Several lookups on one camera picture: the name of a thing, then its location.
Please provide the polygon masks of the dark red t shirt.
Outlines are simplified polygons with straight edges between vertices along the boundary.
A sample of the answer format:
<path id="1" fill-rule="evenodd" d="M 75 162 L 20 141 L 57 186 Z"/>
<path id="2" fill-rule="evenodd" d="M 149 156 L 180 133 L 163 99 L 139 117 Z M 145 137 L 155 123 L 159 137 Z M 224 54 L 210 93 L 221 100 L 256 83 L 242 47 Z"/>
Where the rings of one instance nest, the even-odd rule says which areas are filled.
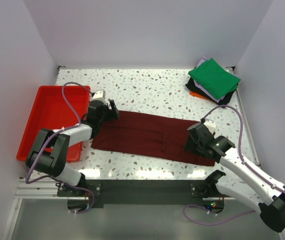
<path id="1" fill-rule="evenodd" d="M 93 139 L 93 149 L 160 158 L 213 167 L 215 161 L 185 151 L 187 129 L 194 120 L 120 111 L 119 119 L 104 122 Z"/>

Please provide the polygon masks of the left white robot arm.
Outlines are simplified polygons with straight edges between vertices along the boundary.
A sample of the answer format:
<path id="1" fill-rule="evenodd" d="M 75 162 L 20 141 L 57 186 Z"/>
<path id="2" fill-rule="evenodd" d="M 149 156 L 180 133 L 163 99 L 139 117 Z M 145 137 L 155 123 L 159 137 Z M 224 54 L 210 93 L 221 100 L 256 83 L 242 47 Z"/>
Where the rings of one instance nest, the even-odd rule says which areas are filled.
<path id="1" fill-rule="evenodd" d="M 84 174 L 67 164 L 69 148 L 94 139 L 104 122 L 118 118 L 119 110 L 113 99 L 106 102 L 93 100 L 89 103 L 85 119 L 80 123 L 58 130 L 41 129 L 25 162 L 29 168 L 25 183 L 52 178 L 67 186 L 82 188 Z"/>

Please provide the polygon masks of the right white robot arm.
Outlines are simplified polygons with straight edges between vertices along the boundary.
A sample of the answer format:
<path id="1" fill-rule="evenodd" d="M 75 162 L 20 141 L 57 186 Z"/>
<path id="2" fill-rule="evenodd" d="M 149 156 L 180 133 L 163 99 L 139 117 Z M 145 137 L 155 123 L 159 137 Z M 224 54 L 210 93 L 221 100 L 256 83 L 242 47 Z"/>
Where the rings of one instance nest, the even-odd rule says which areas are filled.
<path id="1" fill-rule="evenodd" d="M 199 122 L 188 128 L 185 150 L 208 157 L 238 178 L 215 170 L 198 188 L 203 198 L 215 193 L 232 197 L 259 214 L 273 231 L 285 229 L 285 184 L 269 176 L 241 155 L 235 144 L 224 136 L 214 137 L 213 121 Z"/>

